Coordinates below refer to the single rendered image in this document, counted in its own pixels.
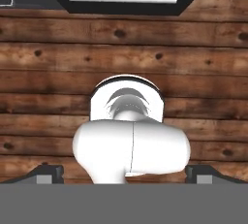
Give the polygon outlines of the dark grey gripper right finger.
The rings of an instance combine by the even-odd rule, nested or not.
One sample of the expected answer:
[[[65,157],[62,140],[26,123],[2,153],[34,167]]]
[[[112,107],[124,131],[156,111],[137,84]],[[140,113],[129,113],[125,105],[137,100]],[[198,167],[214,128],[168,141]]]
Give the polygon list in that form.
[[[188,165],[185,174],[185,182],[191,184],[245,183],[242,179],[221,174],[210,165]]]

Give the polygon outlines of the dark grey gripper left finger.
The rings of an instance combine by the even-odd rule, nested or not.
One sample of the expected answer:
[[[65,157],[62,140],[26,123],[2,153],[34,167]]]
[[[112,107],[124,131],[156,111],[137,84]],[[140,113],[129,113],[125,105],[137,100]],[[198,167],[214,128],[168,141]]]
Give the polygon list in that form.
[[[24,176],[5,180],[4,183],[21,184],[63,184],[64,167],[62,165],[41,164]]]

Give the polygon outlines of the white rounded object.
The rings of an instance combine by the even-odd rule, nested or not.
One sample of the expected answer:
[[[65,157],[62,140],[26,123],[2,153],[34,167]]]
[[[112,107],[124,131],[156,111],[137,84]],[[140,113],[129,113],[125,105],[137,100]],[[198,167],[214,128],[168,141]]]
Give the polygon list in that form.
[[[160,89],[145,78],[117,75],[97,84],[89,120],[73,138],[73,154],[95,184],[184,170],[190,143],[182,130],[163,122],[164,108]]]

